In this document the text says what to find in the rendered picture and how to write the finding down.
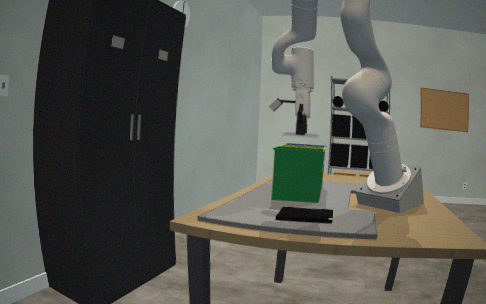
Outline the green open-top bin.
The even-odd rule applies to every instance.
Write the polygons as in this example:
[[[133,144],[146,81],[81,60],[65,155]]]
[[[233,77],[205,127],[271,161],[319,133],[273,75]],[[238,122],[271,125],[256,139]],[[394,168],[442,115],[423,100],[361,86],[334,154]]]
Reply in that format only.
[[[325,149],[278,146],[273,150],[271,200],[319,203]]]

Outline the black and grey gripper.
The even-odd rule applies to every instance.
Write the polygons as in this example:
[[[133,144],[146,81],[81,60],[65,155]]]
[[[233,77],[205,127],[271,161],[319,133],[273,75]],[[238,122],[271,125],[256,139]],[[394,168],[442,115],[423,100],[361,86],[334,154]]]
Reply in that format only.
[[[307,118],[310,118],[310,92],[313,92],[313,90],[293,88],[293,91],[295,90],[295,114],[297,116],[296,135],[305,135],[305,133],[307,133]],[[302,114],[304,114],[304,118]]]

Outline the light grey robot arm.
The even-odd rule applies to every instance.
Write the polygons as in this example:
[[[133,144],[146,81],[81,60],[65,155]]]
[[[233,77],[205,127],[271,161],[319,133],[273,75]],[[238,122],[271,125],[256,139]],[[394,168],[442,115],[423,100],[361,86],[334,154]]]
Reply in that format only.
[[[284,51],[315,38],[317,10],[318,0],[292,0],[292,28],[273,46],[272,69],[277,74],[291,75],[292,88],[314,89],[314,51],[307,47],[292,48],[292,55],[285,55]],[[375,42],[370,0],[343,0],[340,19],[347,44],[361,64],[361,71],[344,84],[342,98],[365,131],[373,166],[367,186],[376,194],[394,193],[409,183],[411,171],[401,164],[392,117],[379,109],[392,80]]]

